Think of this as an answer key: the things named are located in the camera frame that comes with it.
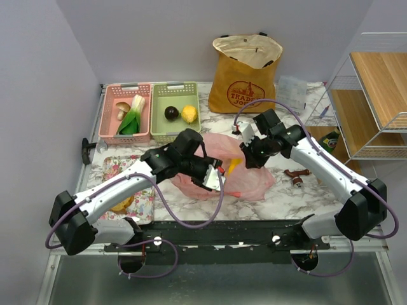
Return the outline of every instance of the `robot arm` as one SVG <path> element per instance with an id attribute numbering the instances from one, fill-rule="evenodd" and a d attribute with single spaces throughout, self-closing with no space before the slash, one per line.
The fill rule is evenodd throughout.
<path id="1" fill-rule="evenodd" d="M 333 166 L 311 146 L 300 126 L 285 128 L 272 109 L 256 116 L 254 122 L 265 138 L 257 137 L 249 123 L 237 122 L 237 125 L 232 127 L 234 134 L 241 134 L 243 137 L 240 148 L 245 154 L 247 168 L 261 168 L 270 156 L 281 153 L 285 158 L 291 158 L 311 170 L 344 204 L 340 211 L 309 215 L 303 219 L 296 228 L 300 238 L 316 239 L 325 235 L 344 235 L 351 240 L 359 240 L 386 218 L 387 210 L 384 205 L 353 182 L 355 179 L 364 181 L 365 185 L 386 199 L 386 185 L 382 181 L 379 179 L 369 181 L 347 168 L 332 155 L 326 154 L 335 163 L 336 166 Z M 312 141 L 322 150 L 314 138 Z M 341 173 L 338 167 L 349 173 L 352 178 Z"/>
<path id="2" fill-rule="evenodd" d="M 202 146 L 203 157 L 194 155 L 199 146 Z M 83 251 L 92 243 L 125 244 L 140 231 L 139 226 L 135 219 L 128 217 L 116 221 L 100 220 L 107 210 L 152 183 L 158 184 L 177 173 L 189 175 L 197 186 L 219 191 L 217 173 L 224 172 L 221 165 L 221 160 L 206 154 L 202 136 L 186 129 L 173 143 L 148 150 L 130 168 L 99 186 L 74 196 L 67 191 L 60 193 L 55 198 L 49 223 L 53 227 L 69 209 L 80 205 L 55 230 L 69 255 Z"/>

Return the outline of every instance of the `marble table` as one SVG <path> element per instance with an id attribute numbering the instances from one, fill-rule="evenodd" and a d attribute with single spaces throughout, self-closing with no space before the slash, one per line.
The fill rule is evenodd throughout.
<path id="1" fill-rule="evenodd" d="M 202 133 L 231 134 L 233 114 L 216 114 L 208 109 L 208 96 L 211 83 L 199 83 L 198 92 L 200 100 L 200 115 Z M 307 90 L 307 106 L 301 114 L 305 122 L 321 96 L 325 92 L 322 83 L 309 83 Z M 318 112 L 322 112 L 324 104 L 321 103 Z M 286 126 L 296 123 L 295 119 L 286 111 L 277 110 L 277 114 Z M 241 121 L 250 121 L 253 114 L 244 114 L 239 117 Z M 87 187 L 91 188 L 102 182 L 102 166 L 106 157 L 126 156 L 130 154 L 142 155 L 147 149 L 157 146 L 154 141 L 149 145 L 110 146 L 108 150 L 95 153 L 88 178 Z M 300 219 L 309 214 L 323 214 L 337 210 L 341 204 L 335 200 L 333 193 L 326 187 L 318 184 L 314 175 L 302 177 L 304 185 L 301 189 L 294 188 L 291 179 L 284 174 L 284 170 L 302 170 L 301 165 L 281 155 L 270 158 L 266 164 L 276 183 L 266 192 L 263 201 L 243 201 L 232 196 L 225 196 L 221 211 L 216 220 L 275 220 Z M 215 211 L 217 198 L 198 201 L 186 197 L 171 181 L 163 181 L 160 185 L 164 197 L 171 209 L 182 220 L 207 220 Z M 154 220 L 172 220 L 159 197 L 155 199 Z"/>

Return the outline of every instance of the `pink basket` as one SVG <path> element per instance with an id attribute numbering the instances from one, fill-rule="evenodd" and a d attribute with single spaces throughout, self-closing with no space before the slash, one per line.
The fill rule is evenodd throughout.
<path id="1" fill-rule="evenodd" d="M 115 107 L 118 102 L 132 105 L 134 95 L 141 95 L 146 99 L 141 114 L 140 133 L 133 135 L 117 135 L 121 121 L 117 119 L 119 109 Z M 149 83 L 114 84 L 106 88 L 102 118 L 100 120 L 99 137 L 106 144 L 147 143 L 150 141 L 150 109 L 151 85 Z"/>

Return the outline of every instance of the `gray floor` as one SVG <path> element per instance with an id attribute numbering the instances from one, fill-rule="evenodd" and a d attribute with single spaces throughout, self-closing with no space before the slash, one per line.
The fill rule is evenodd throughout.
<path id="1" fill-rule="evenodd" d="M 340 269 L 349 254 L 320 254 L 316 271 Z M 166 267 L 149 266 L 153 274 Z M 359 253 L 335 278 L 314 278 L 290 265 L 183 265 L 156 280 L 118 276 L 116 257 L 63 256 L 50 304 L 390 304 L 374 253 Z"/>

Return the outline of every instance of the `green bottle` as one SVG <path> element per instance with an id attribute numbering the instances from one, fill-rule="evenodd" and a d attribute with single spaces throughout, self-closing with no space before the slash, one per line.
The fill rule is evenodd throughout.
<path id="1" fill-rule="evenodd" d="M 331 154 L 338 143 L 340 135 L 341 132 L 339 131 L 339 128 L 335 127 L 332 132 L 320 138 L 318 143 L 322 146 L 323 149 Z"/>

